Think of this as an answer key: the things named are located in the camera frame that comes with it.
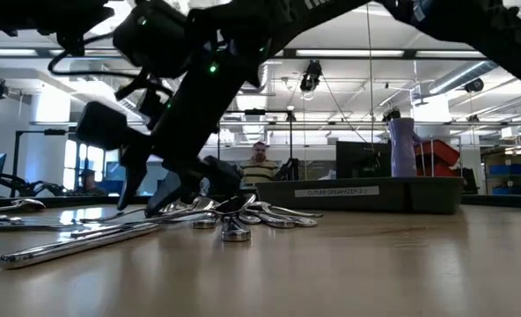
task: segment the man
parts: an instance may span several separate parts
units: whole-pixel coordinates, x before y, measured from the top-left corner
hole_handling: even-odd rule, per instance
[[[278,172],[278,165],[267,160],[267,146],[263,142],[253,145],[253,155],[247,162],[241,163],[245,184],[272,181]]]
[[[96,181],[94,180],[95,172],[93,170],[84,170],[81,173],[81,188],[78,189],[78,193],[87,194],[87,195],[108,195],[108,193],[103,189],[96,186]]]

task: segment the red container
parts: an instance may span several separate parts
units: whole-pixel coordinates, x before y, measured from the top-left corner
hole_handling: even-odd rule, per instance
[[[435,163],[437,161],[443,161],[447,166],[454,166],[458,162],[460,158],[460,153],[445,142],[441,140],[433,140],[432,144],[430,141],[425,141],[422,144],[422,151],[426,156],[429,156],[428,160],[430,162],[430,154],[435,154]],[[415,156],[422,155],[421,146],[415,146]]]

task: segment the robotic arm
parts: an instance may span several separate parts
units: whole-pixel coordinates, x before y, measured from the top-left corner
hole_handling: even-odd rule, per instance
[[[93,2],[102,6],[105,1]],[[225,194],[234,195],[239,176],[231,166],[212,157],[199,160],[198,153],[209,135],[218,131],[219,120],[238,89],[245,81],[259,85],[258,66],[296,36],[368,2],[233,0],[191,10],[185,17],[162,0],[136,1],[136,8],[113,37],[114,45],[142,71],[116,97],[147,89],[139,110],[149,117],[151,133],[130,129],[123,114],[96,102],[86,106],[77,127],[78,137],[86,142],[107,150],[121,148],[127,180],[118,207],[129,204],[146,174],[145,163],[151,154],[162,158],[163,167],[174,173],[167,175],[169,180],[149,200],[147,217],[196,191],[202,177],[208,177]],[[441,41],[467,43],[521,79],[521,19],[517,8],[506,9],[502,0],[379,2],[397,20]],[[68,27],[68,32],[57,26],[55,30],[58,38],[65,33],[65,38],[77,39],[60,43],[79,55],[83,43],[78,34],[87,31],[90,24],[85,21],[84,27]],[[184,73],[178,91],[161,103],[158,89],[149,85],[150,79]]]

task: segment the cable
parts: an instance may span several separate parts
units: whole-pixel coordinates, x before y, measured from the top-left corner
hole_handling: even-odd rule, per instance
[[[302,108],[304,109],[304,181],[307,181],[307,132],[305,129],[305,100],[302,100]]]
[[[473,99],[472,99],[471,92],[468,94],[468,97],[470,100],[470,114],[473,114]],[[475,149],[476,149],[476,147],[475,147],[475,124],[472,126],[472,142],[473,142],[473,150],[475,151]]]
[[[290,103],[292,102],[292,100],[294,99],[294,95],[296,94],[296,89],[297,87],[299,86],[299,83],[301,82],[301,77],[302,75],[300,75],[298,78],[297,78],[297,81],[296,81],[296,86],[294,87],[294,90],[292,91],[292,95],[290,96],[290,99],[288,100],[288,103],[286,105],[284,105],[284,107],[287,107],[287,106],[290,106]]]
[[[112,38],[114,33],[106,33],[98,36],[93,36],[83,41],[83,45],[91,44],[95,41],[102,41],[105,39]],[[64,70],[55,70],[55,66],[62,61],[65,57],[70,54],[68,49],[64,49],[59,55],[55,56],[51,62],[49,62],[48,70],[52,75],[56,76],[86,76],[86,75],[100,75],[100,76],[114,76],[114,77],[125,77],[129,79],[137,79],[137,75],[132,75],[128,73],[122,73],[119,71],[109,71],[109,70],[75,70],[75,71],[64,71]],[[152,82],[145,82],[145,88],[160,91],[166,93],[169,97],[172,97],[173,93],[170,89],[163,87],[162,85],[155,84]]]
[[[371,145],[374,151],[374,70],[372,69],[372,36],[370,30],[370,3],[366,4],[366,25],[368,26],[368,52],[370,59],[370,118],[371,118]]]
[[[325,85],[327,85],[327,89],[329,90],[329,93],[331,94],[331,98],[333,98],[334,104],[339,108],[339,112],[341,112],[342,119],[348,124],[348,126],[350,127],[350,129],[352,131],[355,131],[355,133],[358,135],[358,137],[360,137],[365,143],[368,143],[368,141],[366,141],[366,139],[363,138],[363,136],[361,136],[360,133],[358,133],[358,131],[355,130],[355,128],[352,126],[352,124],[350,124],[349,119],[347,119],[347,116],[342,111],[341,106],[339,105],[339,102],[334,97],[333,92],[331,91],[331,86],[327,82],[327,78],[325,77],[325,75],[323,73],[321,73],[321,75],[323,76],[323,81],[325,81]]]

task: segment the table surface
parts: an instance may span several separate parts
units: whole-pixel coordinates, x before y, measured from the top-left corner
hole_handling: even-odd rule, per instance
[[[48,210],[98,217],[111,206]],[[11,271],[0,317],[521,316],[521,210],[328,212],[223,243],[187,225]],[[0,232],[0,255],[66,234]]]

